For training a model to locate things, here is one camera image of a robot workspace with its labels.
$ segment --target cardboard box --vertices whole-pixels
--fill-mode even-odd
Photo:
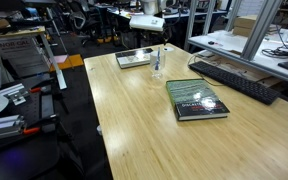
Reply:
[[[248,37],[252,29],[243,27],[234,27],[233,34]]]
[[[234,27],[252,29],[255,24],[256,18],[257,18],[257,15],[240,16],[235,19]]]

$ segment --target wooden table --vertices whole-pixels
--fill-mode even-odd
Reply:
[[[66,82],[65,82],[62,70],[58,67],[57,62],[54,59],[54,54],[50,48],[50,45],[47,39],[45,38],[44,33],[45,33],[45,27],[41,26],[34,30],[20,30],[17,32],[9,32],[7,34],[0,35],[0,38],[14,38],[14,37],[27,37],[27,36],[39,35],[43,41],[46,52],[49,55],[52,65],[54,66],[54,69],[56,71],[59,87],[60,89],[66,89],[67,86],[66,86]]]
[[[191,54],[166,46],[175,50],[162,80],[148,65],[120,69],[114,54],[85,59],[114,179],[288,179],[288,102],[211,86],[229,116],[178,122],[165,82],[200,77],[187,67]]]

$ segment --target book cover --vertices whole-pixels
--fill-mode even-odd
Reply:
[[[204,80],[167,81],[166,88],[179,121],[222,118],[230,112]]]
[[[151,48],[115,53],[121,69],[150,63]]]

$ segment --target screen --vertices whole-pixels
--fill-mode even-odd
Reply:
[[[17,11],[24,8],[24,3],[21,0],[0,0],[0,12]]]

